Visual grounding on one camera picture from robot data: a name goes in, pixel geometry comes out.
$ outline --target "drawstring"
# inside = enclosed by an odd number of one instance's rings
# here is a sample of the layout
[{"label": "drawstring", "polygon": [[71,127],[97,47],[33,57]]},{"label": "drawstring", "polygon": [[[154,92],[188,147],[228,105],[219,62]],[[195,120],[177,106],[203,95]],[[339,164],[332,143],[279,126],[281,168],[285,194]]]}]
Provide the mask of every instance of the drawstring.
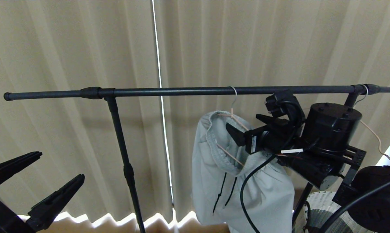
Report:
[{"label": "drawstring", "polygon": [[234,183],[232,184],[231,193],[229,194],[228,200],[225,202],[225,206],[228,204],[228,202],[232,196],[232,192],[234,191],[234,187],[235,187],[235,182],[237,182],[237,177],[235,177]]},{"label": "drawstring", "polygon": [[220,200],[220,196],[222,194],[222,189],[223,189],[224,183],[225,183],[225,177],[226,177],[226,173],[224,175],[224,180],[222,181],[221,192],[218,194],[217,201],[215,202],[214,209],[212,210],[212,215],[213,216],[214,216],[215,208],[217,207],[218,200]]},{"label": "drawstring", "polygon": [[[217,201],[215,202],[214,209],[212,210],[212,215],[214,215],[215,208],[217,207],[217,203],[220,200],[220,196],[222,195],[222,189],[224,187],[225,178],[226,178],[226,173],[224,175],[224,179],[222,180],[221,192],[218,194]],[[235,188],[235,183],[236,182],[237,182],[237,177],[235,177],[234,183],[232,184],[231,193],[229,194],[228,200],[225,202],[224,206],[226,206],[228,204],[229,200],[231,199],[232,193],[234,192],[234,188]]]}]

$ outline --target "light under curtain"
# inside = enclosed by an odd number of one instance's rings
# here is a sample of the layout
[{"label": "light under curtain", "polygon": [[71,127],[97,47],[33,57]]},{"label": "light under curtain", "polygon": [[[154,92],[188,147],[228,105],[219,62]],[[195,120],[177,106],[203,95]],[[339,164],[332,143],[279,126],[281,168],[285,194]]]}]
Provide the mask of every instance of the light under curtain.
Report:
[{"label": "light under curtain", "polygon": [[[390,1],[155,1],[162,87],[390,86]],[[159,87],[151,1],[0,1],[0,162],[33,150],[40,160],[0,186],[18,214],[83,173],[64,211],[91,222],[133,212],[106,103],[88,99],[6,102],[4,92],[89,86]],[[265,95],[239,96],[234,113],[258,126]],[[303,108],[345,94],[298,94]],[[199,118],[229,110],[231,96],[164,97],[177,221],[193,210],[191,158]],[[159,97],[118,98],[143,218],[172,220]],[[390,94],[356,108],[390,145]],[[362,126],[351,143],[381,155]],[[306,181],[291,174],[297,193]]]}]

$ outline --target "white cable tie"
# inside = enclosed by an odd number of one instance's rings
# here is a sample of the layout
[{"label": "white cable tie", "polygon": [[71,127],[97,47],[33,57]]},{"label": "white cable tie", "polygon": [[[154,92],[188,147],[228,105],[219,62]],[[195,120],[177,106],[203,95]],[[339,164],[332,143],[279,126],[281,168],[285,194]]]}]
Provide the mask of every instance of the white cable tie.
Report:
[{"label": "white cable tie", "polygon": [[282,154],[290,154],[290,153],[299,153],[303,152],[303,149],[291,149],[291,150],[282,150]]}]

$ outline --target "clothing rack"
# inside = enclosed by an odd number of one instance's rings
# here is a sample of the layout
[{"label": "clothing rack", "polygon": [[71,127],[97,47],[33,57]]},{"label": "clothing rack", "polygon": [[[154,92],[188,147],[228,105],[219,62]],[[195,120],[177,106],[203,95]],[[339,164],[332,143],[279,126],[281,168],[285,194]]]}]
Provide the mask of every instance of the clothing rack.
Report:
[{"label": "clothing rack", "polygon": [[[390,93],[390,87],[381,87],[374,84],[364,84],[368,89],[368,94]],[[353,107],[360,94],[367,94],[362,84],[349,86],[275,86],[275,87],[235,87],[237,94],[273,94],[289,89],[293,94],[328,94],[342,93],[348,94],[345,105]],[[105,99],[108,103],[112,115],[113,124],[118,139],[121,157],[123,160],[123,172],[127,185],[131,193],[134,210],[136,212],[137,223],[140,232],[145,233],[142,214],[140,212],[139,200],[136,191],[133,167],[129,162],[126,143],[124,141],[123,130],[118,113],[116,97],[139,97],[139,96],[183,96],[183,95],[234,95],[232,87],[179,87],[179,88],[132,88],[116,89],[87,87],[81,90],[71,91],[45,91],[28,93],[5,93],[4,99],[7,101],[17,99],[49,99],[49,98],[70,98],[82,97],[87,99]],[[299,212],[303,208],[306,197],[310,194],[312,185],[307,184],[305,191],[300,197],[299,203],[294,208],[293,223]]]}]

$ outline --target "hanging garment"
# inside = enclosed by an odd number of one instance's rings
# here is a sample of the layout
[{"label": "hanging garment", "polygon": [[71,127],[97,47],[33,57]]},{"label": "hanging garment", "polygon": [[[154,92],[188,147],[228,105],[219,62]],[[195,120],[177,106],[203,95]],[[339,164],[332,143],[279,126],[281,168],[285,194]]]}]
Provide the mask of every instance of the hanging garment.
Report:
[{"label": "hanging garment", "polygon": [[[196,216],[203,225],[225,222],[232,233],[254,233],[241,208],[241,185],[247,175],[271,154],[262,151],[249,155],[244,147],[238,147],[226,131],[225,124],[228,122],[241,131],[245,130],[230,117],[219,114],[230,113],[216,111],[204,115],[195,136],[192,200]],[[235,117],[251,128],[248,122]],[[228,156],[218,144],[244,166]],[[293,199],[291,179],[276,159],[257,171],[244,188],[248,215],[261,233],[291,233]]]}]

